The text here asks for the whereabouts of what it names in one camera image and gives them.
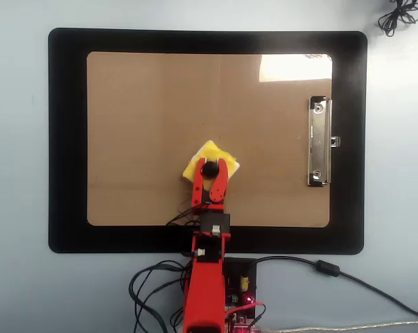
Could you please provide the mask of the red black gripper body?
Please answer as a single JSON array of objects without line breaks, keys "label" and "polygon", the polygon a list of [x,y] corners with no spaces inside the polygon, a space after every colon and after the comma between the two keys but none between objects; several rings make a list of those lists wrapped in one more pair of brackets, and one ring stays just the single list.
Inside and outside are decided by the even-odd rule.
[{"label": "red black gripper body", "polygon": [[205,212],[220,212],[225,210],[226,189],[215,188],[214,191],[207,191],[202,185],[193,187],[192,209],[195,214]]}]

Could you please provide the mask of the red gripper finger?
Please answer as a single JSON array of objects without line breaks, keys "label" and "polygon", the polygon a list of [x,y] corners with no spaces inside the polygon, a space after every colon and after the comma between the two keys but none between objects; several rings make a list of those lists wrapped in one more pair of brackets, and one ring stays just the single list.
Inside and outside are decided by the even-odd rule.
[{"label": "red gripper finger", "polygon": [[209,192],[209,198],[212,203],[222,203],[225,199],[229,180],[227,163],[224,159],[220,158],[217,162],[211,163],[210,176],[214,182]]},{"label": "red gripper finger", "polygon": [[207,159],[201,158],[198,160],[195,167],[194,181],[193,181],[193,193],[192,193],[192,208],[196,208],[203,204],[202,193],[204,190],[202,168],[206,164]]}]

